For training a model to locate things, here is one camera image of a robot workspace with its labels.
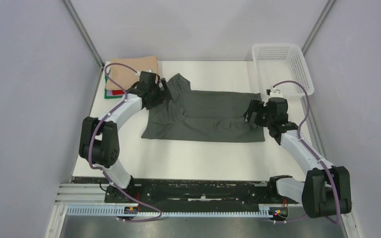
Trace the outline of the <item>dark grey t shirt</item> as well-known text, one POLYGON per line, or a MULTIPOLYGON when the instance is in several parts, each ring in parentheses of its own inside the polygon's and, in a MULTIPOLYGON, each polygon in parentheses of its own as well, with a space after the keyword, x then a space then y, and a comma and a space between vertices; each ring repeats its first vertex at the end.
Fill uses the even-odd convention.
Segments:
POLYGON ((172 99, 149 110, 143 139, 200 142, 264 142, 263 129, 244 121, 260 94, 192 90, 179 73, 167 81, 172 99))

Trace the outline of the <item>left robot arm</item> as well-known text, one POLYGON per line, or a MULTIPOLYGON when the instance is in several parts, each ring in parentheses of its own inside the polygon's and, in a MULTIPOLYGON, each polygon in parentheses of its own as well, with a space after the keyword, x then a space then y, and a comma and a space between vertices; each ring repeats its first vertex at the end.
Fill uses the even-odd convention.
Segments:
POLYGON ((119 160, 119 130, 141 110, 149 110, 171 99, 165 78, 156 73, 141 72, 139 80, 117 105, 100 117, 86 117, 82 122, 79 156, 90 168, 103 173, 111 186, 118 189, 117 196, 124 202, 135 198, 136 189, 130 185, 133 177, 119 160))

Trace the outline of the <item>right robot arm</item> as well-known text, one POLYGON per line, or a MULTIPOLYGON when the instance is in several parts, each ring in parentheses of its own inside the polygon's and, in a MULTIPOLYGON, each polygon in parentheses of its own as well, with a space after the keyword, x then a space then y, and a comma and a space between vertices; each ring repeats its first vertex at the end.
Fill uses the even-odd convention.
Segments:
POLYGON ((251 126, 265 127, 279 146, 285 149, 305 174, 304 181, 292 176, 271 177, 267 197, 280 202, 285 197, 300 204, 310 218, 339 216, 352 211, 349 171, 335 166, 303 138, 296 123, 288 119, 288 102, 272 97, 267 102, 251 100, 244 114, 251 126))

